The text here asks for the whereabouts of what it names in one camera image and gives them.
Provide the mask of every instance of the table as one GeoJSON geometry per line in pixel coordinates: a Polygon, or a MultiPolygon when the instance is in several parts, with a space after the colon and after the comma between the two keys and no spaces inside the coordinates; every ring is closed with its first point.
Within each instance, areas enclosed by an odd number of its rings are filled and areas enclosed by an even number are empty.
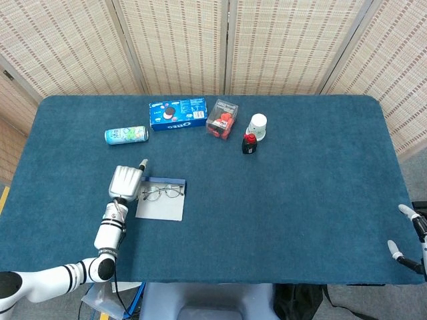
{"type": "MultiPolygon", "coordinates": [[[[421,283],[387,240],[419,257],[410,204],[380,105],[367,96],[221,96],[240,106],[227,141],[204,127],[107,145],[106,129],[149,125],[148,103],[184,97],[53,96],[39,106],[0,217],[0,270],[37,271],[96,256],[117,165],[187,181],[182,222],[134,217],[120,281],[421,283]],[[266,138],[243,155],[254,113],[266,138]]],[[[218,97],[207,96],[210,110],[218,97]]]]}

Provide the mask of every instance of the blue cable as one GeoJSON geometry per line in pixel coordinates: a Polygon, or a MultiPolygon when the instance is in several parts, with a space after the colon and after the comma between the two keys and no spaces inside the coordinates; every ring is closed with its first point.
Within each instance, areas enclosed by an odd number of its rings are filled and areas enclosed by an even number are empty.
{"type": "MultiPolygon", "coordinates": [[[[141,297],[141,294],[142,294],[144,288],[145,288],[145,282],[141,283],[141,285],[139,286],[138,292],[136,293],[135,297],[133,298],[132,304],[128,308],[129,314],[133,314],[133,312],[135,311],[135,308],[136,308],[136,305],[138,303],[139,297],[141,297]]],[[[123,318],[124,319],[129,319],[130,316],[127,315],[127,314],[125,314],[125,315],[123,315],[123,318]]]]}

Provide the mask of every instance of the floor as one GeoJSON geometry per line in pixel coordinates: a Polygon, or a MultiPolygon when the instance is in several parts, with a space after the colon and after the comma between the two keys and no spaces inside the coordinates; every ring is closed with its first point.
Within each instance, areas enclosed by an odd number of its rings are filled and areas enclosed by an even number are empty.
{"type": "MultiPolygon", "coordinates": [[[[400,164],[412,201],[427,200],[427,149],[400,164]]],[[[13,314],[14,320],[77,319],[80,299],[87,286],[44,303],[19,302],[13,314]]],[[[387,285],[384,287],[360,287],[331,285],[329,292],[335,305],[384,320],[427,319],[427,285],[387,285]]],[[[126,292],[130,301],[133,292],[126,292]]],[[[80,319],[90,319],[92,310],[83,304],[80,319]]],[[[315,320],[358,319],[343,308],[332,307],[326,299],[320,305],[315,320]]]]}

